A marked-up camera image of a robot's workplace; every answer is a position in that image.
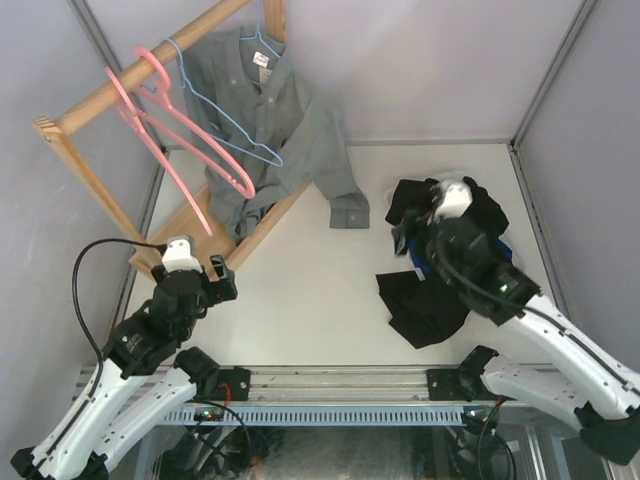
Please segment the blue plaid shirt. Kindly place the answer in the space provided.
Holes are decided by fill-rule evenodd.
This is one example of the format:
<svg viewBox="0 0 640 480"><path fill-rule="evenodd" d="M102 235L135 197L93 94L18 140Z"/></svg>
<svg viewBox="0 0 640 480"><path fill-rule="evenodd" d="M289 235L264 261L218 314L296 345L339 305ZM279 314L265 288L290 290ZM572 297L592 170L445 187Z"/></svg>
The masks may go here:
<svg viewBox="0 0 640 480"><path fill-rule="evenodd" d="M509 261L513 261L514 252L509 245L501 239L495 239L493 241L493 246L497 249L499 254L506 257ZM429 276L431 274L431 267L425 260L424 256L420 254L416 238L412 238L409 241L408 252L418 276L421 279Z"/></svg>

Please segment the black shirt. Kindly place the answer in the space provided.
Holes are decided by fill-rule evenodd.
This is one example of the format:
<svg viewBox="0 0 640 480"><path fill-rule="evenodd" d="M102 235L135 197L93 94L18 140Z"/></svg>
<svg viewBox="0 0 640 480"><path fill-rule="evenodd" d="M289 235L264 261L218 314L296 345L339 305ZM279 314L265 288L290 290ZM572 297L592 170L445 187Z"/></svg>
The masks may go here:
<svg viewBox="0 0 640 480"><path fill-rule="evenodd" d="M465 214L487 231L492 242L502 240L509 221L501 206L473 178L464 176L462 181L470 187L473 198L472 206ZM395 227L409 209L430 213L431 188L437 183L432 178L401 179L385 221ZM376 282L379 296L391 315L389 326L416 349L449 339L469 315L470 309L432 270L424 279L418 276L415 268L378 274Z"/></svg>

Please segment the pink hanger of white shirt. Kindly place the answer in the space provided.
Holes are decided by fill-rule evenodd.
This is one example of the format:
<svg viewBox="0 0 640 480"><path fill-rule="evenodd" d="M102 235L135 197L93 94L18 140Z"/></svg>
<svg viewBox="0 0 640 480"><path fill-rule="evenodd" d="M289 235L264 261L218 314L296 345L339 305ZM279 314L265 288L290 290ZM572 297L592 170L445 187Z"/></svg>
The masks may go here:
<svg viewBox="0 0 640 480"><path fill-rule="evenodd" d="M195 198L191 194L190 190L188 189L180 175L167 159L161 147L151 138L146 126L149 125L157 127L167 136L178 142L185 149L194 153L201 160L204 160L205 156L203 154L196 153L195 148L189 146L186 140L177 135L166 125L150 116L147 112L144 112L139 107L136 107L116 74L110 68L106 69L106 73L109 77L111 85L115 87L116 92L119 94L119 100L116 102L116 108L120 116L131 128L131 130L140 138L147 149L155 156L156 160L166 170L170 177L174 180L176 185L179 187L179 189L187 199L193 212L196 214L196 217L201 223L204 231L209 237L211 237L213 235L213 231L209 225L209 222L206 220L203 211L198 206ZM169 99L168 92L171 87L172 83L169 79L169 76L166 73L160 73L159 78L156 80L156 86L154 89L149 90L148 88L138 87L135 88L134 91L151 100L157 106L160 106L165 112L180 120L184 125L189 126L188 119L174 108Z"/></svg>

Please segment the grey shirt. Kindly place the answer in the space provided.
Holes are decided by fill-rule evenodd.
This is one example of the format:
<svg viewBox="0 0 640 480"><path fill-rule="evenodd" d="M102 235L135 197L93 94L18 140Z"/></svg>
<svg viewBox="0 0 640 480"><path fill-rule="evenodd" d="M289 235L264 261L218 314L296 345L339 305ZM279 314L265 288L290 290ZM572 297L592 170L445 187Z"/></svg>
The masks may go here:
<svg viewBox="0 0 640 480"><path fill-rule="evenodd" d="M206 169L209 213L235 242L253 234L272 206L312 182L330 207L332 229L366 229L370 208L354 180L338 108L300 75L287 50L279 59L260 54L255 41L241 42L246 28L211 33L183 52L194 88L210 98L256 141L278 153L277 168L220 143L248 173L256 194L244 198L219 174ZM212 107L184 90L187 114L209 135L268 157Z"/></svg>

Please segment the light blue wire hanger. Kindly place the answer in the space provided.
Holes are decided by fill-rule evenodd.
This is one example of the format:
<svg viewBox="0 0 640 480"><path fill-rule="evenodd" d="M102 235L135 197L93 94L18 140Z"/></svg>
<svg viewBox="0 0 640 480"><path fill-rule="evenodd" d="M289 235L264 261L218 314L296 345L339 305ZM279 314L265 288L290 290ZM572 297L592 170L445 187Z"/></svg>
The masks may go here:
<svg viewBox="0 0 640 480"><path fill-rule="evenodd" d="M284 161L282 159L282 157L276 153L274 150L272 150L268 145L264 144L264 143L260 143L260 142L256 142L250 135L249 133L238 123L236 122L227 112L225 112L222 108L220 108L215 102L213 102L210 98L206 97L205 95L201 94L200 92L198 92L191 80L189 79L187 72L185 70L185 64L184 64L184 57L183 57L183 53L181 48L178 46L177 42L172 40L171 38L164 38L162 40L162 42L166 42L169 43L175 50L176 54L177 54L177 65L178 65L178 71L179 71L179 76L180 76L180 85L181 88L183 90L189 91L191 93L192 96L196 97L197 99L203 101L205 104L207 104L208 106L212 107L223 119L226 119L237 131L239 131L242 136L248 141L248 143L254 147L254 148L260 148L264 151L266 151L268 153L268 157L264 157L261 155L258 155L257 153L241 148L239 146L237 146L236 144L228 141L228 140L223 140L221 137L217 137L213 134L211 134L211 137L213 137L216 140L220 140L224 145L230 146L232 149L237 150L237 151L241 151L255 159L258 159L266 164L269 165L273 165L277 168L282 168L284 166Z"/></svg>
<svg viewBox="0 0 640 480"><path fill-rule="evenodd" d="M252 42L255 41L261 45L259 52L263 56L267 56L269 59L275 58L279 59L282 54L286 51L286 48L282 44L282 48L280 50L276 49L272 42L268 40L268 35L263 33L263 20L257 19L254 25L253 33L250 35L241 35L239 40L241 42Z"/></svg>

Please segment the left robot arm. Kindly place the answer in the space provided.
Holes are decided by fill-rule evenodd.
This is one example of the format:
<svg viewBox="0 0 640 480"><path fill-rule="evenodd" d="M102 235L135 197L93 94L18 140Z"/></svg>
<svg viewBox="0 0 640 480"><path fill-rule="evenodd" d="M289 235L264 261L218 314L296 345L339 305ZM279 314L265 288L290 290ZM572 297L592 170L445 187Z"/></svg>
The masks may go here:
<svg viewBox="0 0 640 480"><path fill-rule="evenodd" d="M168 413L215 395L219 364L198 347L181 347L209 308L237 297L224 259L210 261L216 280L193 258L155 267L152 298L114 330L61 422L38 445L13 455L21 478L106 479Z"/></svg>

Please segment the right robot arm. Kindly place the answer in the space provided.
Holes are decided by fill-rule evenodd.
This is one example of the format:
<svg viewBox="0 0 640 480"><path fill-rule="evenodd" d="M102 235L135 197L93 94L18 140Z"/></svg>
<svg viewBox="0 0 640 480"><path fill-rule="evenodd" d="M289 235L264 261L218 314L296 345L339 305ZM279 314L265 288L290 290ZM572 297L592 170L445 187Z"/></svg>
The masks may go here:
<svg viewBox="0 0 640 480"><path fill-rule="evenodd" d="M461 391L524 402L575 429L606 460L627 465L639 452L639 374L575 326L497 240L467 217L407 218L393 227L396 254L411 245L465 306L537 346L561 373L551 379L488 347L459 374Z"/></svg>

